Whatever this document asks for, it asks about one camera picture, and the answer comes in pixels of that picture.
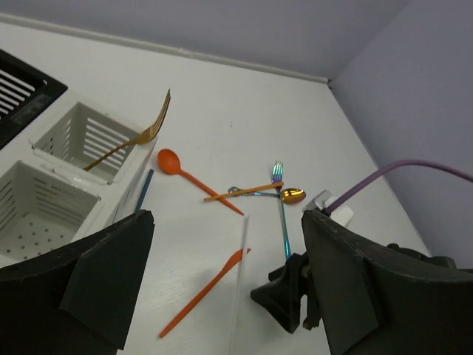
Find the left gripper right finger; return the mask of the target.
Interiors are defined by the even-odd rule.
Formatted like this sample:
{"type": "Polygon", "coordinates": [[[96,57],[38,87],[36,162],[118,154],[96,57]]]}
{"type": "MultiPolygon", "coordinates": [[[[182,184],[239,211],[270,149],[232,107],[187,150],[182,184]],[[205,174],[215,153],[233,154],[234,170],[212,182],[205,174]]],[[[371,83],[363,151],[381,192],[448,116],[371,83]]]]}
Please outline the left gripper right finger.
{"type": "Polygon", "coordinates": [[[402,254],[306,211],[302,228],[332,354],[470,354],[472,274],[402,254]]]}

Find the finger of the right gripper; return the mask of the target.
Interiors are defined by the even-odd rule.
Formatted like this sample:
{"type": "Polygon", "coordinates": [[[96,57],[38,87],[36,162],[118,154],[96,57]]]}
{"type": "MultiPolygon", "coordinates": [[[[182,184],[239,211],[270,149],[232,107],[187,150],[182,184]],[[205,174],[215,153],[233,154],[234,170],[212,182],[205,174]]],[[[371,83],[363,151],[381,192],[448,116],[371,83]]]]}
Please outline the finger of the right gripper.
{"type": "Polygon", "coordinates": [[[250,292],[251,299],[263,307],[289,334],[299,327],[301,299],[307,290],[299,278],[270,281],[250,292]]]}

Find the gold metal fork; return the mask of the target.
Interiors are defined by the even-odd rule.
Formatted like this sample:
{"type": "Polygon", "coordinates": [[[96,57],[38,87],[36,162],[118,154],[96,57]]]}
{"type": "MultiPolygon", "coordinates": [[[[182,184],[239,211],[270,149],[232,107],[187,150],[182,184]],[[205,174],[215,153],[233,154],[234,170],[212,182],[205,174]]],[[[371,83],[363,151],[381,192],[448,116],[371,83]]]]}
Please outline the gold metal fork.
{"type": "Polygon", "coordinates": [[[170,103],[171,103],[171,90],[168,89],[168,91],[166,93],[166,96],[165,96],[165,100],[164,100],[163,105],[160,109],[160,113],[157,116],[156,121],[151,126],[149,126],[147,129],[142,131],[138,136],[134,137],[133,139],[131,139],[131,140],[125,142],[125,143],[122,143],[119,146],[116,146],[114,149],[112,149],[112,150],[108,151],[106,154],[100,156],[97,160],[90,163],[90,165],[84,167],[84,170],[89,171],[90,169],[94,168],[95,166],[97,166],[102,161],[106,160],[108,157],[112,156],[113,154],[115,154],[116,152],[118,152],[121,149],[125,149],[128,146],[144,145],[144,144],[147,144],[147,143],[153,141],[157,137],[158,132],[160,131],[160,129],[163,125],[163,122],[166,119],[166,115],[167,115],[167,112],[169,110],[170,103]]]}

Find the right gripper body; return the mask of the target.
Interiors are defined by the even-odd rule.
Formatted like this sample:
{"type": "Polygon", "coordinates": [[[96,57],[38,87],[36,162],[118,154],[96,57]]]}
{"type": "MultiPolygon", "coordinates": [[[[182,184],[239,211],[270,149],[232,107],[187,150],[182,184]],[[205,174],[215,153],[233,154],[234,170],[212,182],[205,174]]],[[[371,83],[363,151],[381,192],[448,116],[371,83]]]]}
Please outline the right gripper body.
{"type": "Polygon", "coordinates": [[[307,297],[307,316],[302,327],[311,331],[319,326],[321,314],[311,276],[306,253],[293,254],[282,267],[268,274],[268,280],[275,283],[269,313],[286,331],[299,327],[303,296],[307,297]]]}

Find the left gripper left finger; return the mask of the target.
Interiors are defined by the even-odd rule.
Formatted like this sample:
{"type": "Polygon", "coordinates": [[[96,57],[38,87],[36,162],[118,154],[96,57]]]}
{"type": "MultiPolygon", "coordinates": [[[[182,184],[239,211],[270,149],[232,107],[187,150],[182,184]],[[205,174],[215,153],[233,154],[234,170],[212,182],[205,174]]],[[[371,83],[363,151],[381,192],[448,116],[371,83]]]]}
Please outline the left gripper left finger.
{"type": "Polygon", "coordinates": [[[1,353],[116,354],[124,349],[153,234],[153,214],[140,210],[1,268],[1,353]]]}

